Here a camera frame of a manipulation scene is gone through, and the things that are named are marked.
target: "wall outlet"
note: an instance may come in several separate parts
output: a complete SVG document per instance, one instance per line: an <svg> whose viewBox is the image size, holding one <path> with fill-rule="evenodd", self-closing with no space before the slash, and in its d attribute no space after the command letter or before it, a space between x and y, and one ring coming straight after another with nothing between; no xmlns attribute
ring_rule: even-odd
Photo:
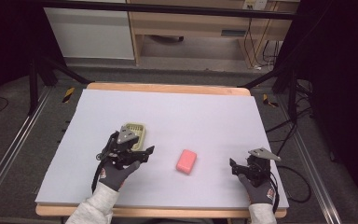
<svg viewBox="0 0 358 224"><path fill-rule="evenodd" d="M254 10L256 0L245 0L242 9Z"/></svg>
<svg viewBox="0 0 358 224"><path fill-rule="evenodd" d="M268 0L245 0L242 9L264 10Z"/></svg>

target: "glove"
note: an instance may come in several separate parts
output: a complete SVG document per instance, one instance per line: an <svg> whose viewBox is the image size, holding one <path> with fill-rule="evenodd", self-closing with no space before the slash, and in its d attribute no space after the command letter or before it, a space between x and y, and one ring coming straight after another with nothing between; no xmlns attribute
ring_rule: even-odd
<svg viewBox="0 0 358 224"><path fill-rule="evenodd" d="M141 163L139 161L135 161L126 169L118 170L115 165L109 161L104 164L103 169L101 170L99 181L110 189L118 192L118 190L123 185L124 180L126 180L130 174L137 170L140 165Z"/></svg>
<svg viewBox="0 0 358 224"><path fill-rule="evenodd" d="M239 174L238 179L248 191L248 196L249 196L249 200L251 201L251 204L254 203L272 204L272 201L275 197L275 190L271 186L271 183L269 183L269 181L265 181L259 187L255 188L251 184L251 182L249 182L248 178L246 178L246 175Z"/></svg>

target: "wooden table edge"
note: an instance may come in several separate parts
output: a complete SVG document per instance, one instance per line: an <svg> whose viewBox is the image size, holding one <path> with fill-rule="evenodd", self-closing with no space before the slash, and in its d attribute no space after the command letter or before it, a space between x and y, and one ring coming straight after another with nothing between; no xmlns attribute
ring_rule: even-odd
<svg viewBox="0 0 358 224"><path fill-rule="evenodd" d="M39 203L36 213L41 217L69 217L76 210L76 205L53 205ZM197 208L129 208L114 207L114 217L207 217L207 218L247 218L248 209L197 209ZM286 208L278 208L276 218L285 217Z"/></svg>
<svg viewBox="0 0 358 224"><path fill-rule="evenodd" d="M166 93L192 93L192 94L216 94L216 95L243 95L251 93L245 88L224 86L194 86L194 85L171 85L171 84L139 84L139 83L106 83L93 82L87 86L88 90L103 91L147 91Z"/></svg>

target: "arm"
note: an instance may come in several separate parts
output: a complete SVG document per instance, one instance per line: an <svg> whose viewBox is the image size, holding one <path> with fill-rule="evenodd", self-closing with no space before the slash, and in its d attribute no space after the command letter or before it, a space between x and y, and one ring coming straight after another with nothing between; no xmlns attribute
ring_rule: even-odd
<svg viewBox="0 0 358 224"><path fill-rule="evenodd" d="M255 188L246 175L238 175L238 179L248 191L251 205L249 212L251 213L252 224L274 224L277 223L274 213L272 212L272 202L275 197L275 190L269 183L264 182L258 188Z"/></svg>
<svg viewBox="0 0 358 224"><path fill-rule="evenodd" d="M136 161L124 170L118 170L111 162L107 162L101 171L100 180L93 195L81 203L66 223L110 223L112 208L118 198L118 190L124 180L137 170L140 162Z"/></svg>
<svg viewBox="0 0 358 224"><path fill-rule="evenodd" d="M66 223L110 223L119 193L98 183L94 194L81 203Z"/></svg>

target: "white cabinet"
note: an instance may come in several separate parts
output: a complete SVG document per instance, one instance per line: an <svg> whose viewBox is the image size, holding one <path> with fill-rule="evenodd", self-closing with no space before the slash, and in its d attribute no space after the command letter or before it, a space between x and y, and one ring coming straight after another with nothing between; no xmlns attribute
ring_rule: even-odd
<svg viewBox="0 0 358 224"><path fill-rule="evenodd" d="M127 12L66 8L45 11L65 58L134 59Z"/></svg>

